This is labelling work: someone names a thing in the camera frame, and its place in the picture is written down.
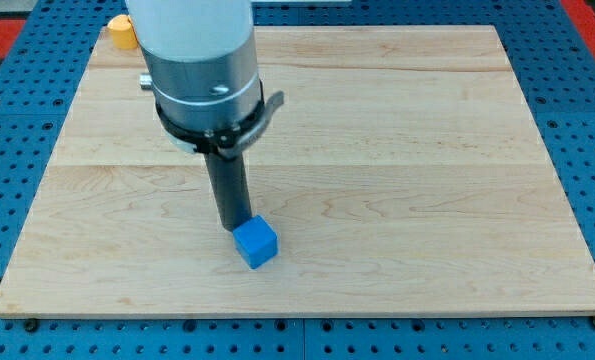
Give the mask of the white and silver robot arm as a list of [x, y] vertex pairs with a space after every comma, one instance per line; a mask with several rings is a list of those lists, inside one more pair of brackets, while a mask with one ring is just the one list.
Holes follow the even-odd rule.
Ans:
[[189, 152], [262, 107], [249, 0], [127, 0], [163, 128]]

